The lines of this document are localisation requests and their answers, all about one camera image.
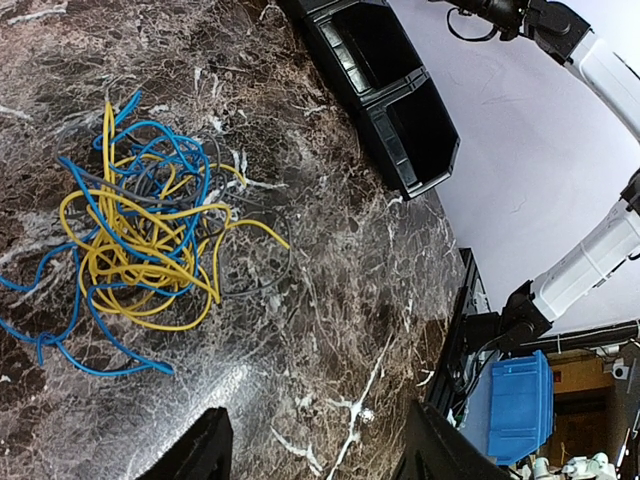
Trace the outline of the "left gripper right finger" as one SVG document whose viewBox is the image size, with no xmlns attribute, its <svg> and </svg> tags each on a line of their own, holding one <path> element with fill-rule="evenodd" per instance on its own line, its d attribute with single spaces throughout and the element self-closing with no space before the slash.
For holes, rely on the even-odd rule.
<svg viewBox="0 0 640 480">
<path fill-rule="evenodd" d="M 510 475 L 481 455 L 432 405 L 410 404 L 393 479 L 498 480 Z"/>
</svg>

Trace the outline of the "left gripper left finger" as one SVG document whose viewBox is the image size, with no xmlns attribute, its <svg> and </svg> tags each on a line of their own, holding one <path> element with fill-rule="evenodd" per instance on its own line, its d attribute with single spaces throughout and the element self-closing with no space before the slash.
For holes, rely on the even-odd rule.
<svg viewBox="0 0 640 480">
<path fill-rule="evenodd" d="M 225 408 L 209 408 L 139 479 L 229 479 L 233 429 Z"/>
</svg>

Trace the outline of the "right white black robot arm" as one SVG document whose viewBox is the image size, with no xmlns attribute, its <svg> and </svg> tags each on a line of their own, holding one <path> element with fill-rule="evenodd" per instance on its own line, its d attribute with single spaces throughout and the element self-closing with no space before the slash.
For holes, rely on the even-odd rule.
<svg viewBox="0 0 640 480">
<path fill-rule="evenodd" d="M 466 140 L 459 170 L 439 190 L 461 240 L 479 255 L 488 298 L 506 323 L 544 329 L 598 316 L 581 300 L 639 250 L 639 181 L 604 150 L 588 100 L 551 106 L 531 50 L 516 62 L 482 53 L 486 36 L 455 34 L 445 57 L 460 77 Z"/>
</svg>

